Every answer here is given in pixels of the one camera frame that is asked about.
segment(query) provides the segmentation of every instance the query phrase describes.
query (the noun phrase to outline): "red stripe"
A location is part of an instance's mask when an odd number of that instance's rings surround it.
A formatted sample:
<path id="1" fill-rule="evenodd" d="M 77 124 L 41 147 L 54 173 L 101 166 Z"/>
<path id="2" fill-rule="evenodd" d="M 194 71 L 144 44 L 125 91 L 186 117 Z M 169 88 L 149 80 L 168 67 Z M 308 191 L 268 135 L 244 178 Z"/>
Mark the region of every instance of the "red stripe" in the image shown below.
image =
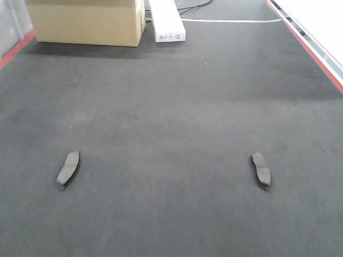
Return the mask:
<path id="1" fill-rule="evenodd" d="M 28 33 L 23 40 L 21 40 L 16 46 L 14 46 L 2 59 L 0 59 L 0 70 L 6 66 L 7 63 L 13 57 L 21 51 L 21 49 L 26 46 L 34 37 L 36 36 L 35 31 Z"/>
<path id="2" fill-rule="evenodd" d="M 336 77 L 328 70 L 328 68 L 325 66 L 325 64 L 317 57 L 317 55 L 306 45 L 303 38 L 299 37 L 299 35 L 294 31 L 292 27 L 288 24 L 285 17 L 279 15 L 279 13 L 276 11 L 275 6 L 269 1 L 265 0 L 266 3 L 270 6 L 271 9 L 274 10 L 274 12 L 285 22 L 289 30 L 293 33 L 293 35 L 298 39 L 300 44 L 305 48 L 305 50 L 309 53 L 309 55 L 312 57 L 313 60 L 318 64 L 318 66 L 324 71 L 324 73 L 328 76 L 328 78 L 332 81 L 332 83 L 337 87 L 337 89 L 343 94 L 343 85 L 336 79 Z"/>

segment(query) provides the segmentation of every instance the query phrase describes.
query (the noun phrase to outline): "brake pad friction material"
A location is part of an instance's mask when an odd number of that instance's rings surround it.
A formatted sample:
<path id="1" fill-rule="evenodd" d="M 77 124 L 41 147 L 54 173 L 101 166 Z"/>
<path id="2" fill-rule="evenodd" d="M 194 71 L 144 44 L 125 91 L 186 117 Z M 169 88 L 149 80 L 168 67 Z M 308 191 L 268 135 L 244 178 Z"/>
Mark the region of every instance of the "brake pad friction material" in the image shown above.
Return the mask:
<path id="1" fill-rule="evenodd" d="M 62 170 L 57 177 L 57 183 L 61 186 L 66 185 L 73 175 L 77 172 L 80 163 L 80 151 L 70 153 L 64 163 Z"/>
<path id="2" fill-rule="evenodd" d="M 261 183 L 263 186 L 270 186 L 271 184 L 271 174 L 270 169 L 265 162 L 261 153 L 256 152 L 251 157 L 251 162 L 255 170 L 255 175 L 258 183 Z"/>

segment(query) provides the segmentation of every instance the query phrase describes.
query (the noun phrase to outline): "cardboard box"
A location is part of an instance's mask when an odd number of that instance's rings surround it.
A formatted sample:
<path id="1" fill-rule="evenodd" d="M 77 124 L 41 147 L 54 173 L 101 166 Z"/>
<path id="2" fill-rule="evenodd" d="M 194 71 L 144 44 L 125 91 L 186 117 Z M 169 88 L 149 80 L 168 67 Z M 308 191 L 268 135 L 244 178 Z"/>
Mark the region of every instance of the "cardboard box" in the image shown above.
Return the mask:
<path id="1" fill-rule="evenodd" d="M 144 0 L 26 0 L 40 42 L 139 45 Z"/>

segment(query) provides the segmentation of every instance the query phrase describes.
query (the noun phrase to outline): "white box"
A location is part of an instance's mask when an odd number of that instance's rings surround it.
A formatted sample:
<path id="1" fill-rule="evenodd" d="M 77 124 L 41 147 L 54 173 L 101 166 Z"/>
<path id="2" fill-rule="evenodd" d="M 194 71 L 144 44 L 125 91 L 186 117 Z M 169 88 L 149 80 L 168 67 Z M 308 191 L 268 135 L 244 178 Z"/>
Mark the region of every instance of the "white box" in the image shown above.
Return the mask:
<path id="1" fill-rule="evenodd" d="M 155 42 L 186 40 L 186 30 L 174 0 L 150 0 L 151 21 Z"/>

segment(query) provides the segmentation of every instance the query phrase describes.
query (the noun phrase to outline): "white tape line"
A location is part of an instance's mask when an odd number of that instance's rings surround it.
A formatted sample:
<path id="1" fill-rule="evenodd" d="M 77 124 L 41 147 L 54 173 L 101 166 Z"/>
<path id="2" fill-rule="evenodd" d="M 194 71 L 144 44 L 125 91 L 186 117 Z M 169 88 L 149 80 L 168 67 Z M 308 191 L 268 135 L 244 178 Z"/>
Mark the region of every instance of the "white tape line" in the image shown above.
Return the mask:
<path id="1" fill-rule="evenodd" d="M 281 21 L 281 19 L 275 20 L 196 20 L 196 19 L 181 19 L 182 21 L 191 22 L 208 22 L 208 23 L 272 23 Z"/>

